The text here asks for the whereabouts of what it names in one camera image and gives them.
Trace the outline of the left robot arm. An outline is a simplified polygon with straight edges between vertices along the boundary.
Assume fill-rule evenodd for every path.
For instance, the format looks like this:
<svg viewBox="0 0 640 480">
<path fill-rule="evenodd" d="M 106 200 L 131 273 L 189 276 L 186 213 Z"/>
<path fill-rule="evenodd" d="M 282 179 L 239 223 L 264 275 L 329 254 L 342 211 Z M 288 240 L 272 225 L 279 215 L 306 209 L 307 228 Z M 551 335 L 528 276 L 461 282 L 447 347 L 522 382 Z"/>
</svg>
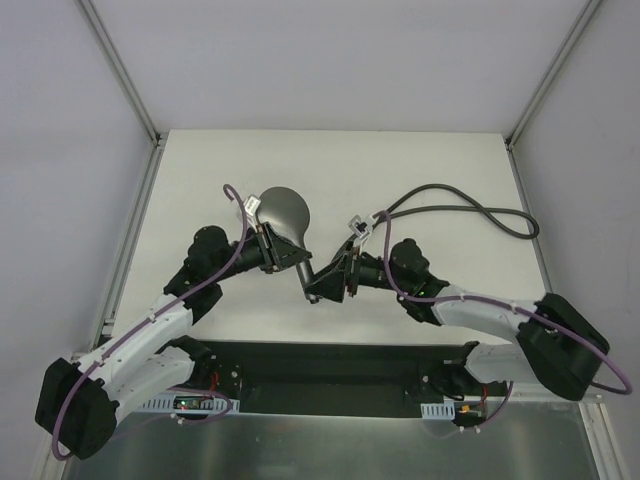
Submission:
<svg viewBox="0 0 640 480">
<path fill-rule="evenodd" d="M 183 383 L 204 387 L 212 367 L 187 331 L 221 299 L 220 281 L 310 259 L 308 228 L 306 221 L 271 218 L 243 228 L 237 242 L 229 242 L 218 226 L 201 228 L 182 266 L 141 319 L 75 362 L 59 358 L 50 364 L 35 421 L 51 435 L 54 458 L 94 455 L 124 418 L 165 389 Z"/>
</svg>

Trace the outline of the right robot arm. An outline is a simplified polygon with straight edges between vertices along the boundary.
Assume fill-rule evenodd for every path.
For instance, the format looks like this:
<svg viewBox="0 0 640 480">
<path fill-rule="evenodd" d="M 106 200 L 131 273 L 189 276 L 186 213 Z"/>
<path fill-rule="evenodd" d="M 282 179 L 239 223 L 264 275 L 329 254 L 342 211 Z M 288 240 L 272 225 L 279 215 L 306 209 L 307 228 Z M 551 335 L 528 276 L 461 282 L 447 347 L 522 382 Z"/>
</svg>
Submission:
<svg viewBox="0 0 640 480">
<path fill-rule="evenodd" d="M 570 401 L 581 400 L 609 351 L 606 339 L 564 297 L 507 301 L 468 292 L 434 276 L 416 242 L 395 244 L 388 257 L 373 257 L 346 243 L 334 261 L 307 282 L 309 295 L 340 303 L 360 287 L 393 291 L 419 323 L 462 327 L 501 339 L 472 342 L 450 369 L 452 387 L 473 394 L 492 382 L 537 382 Z"/>
</svg>

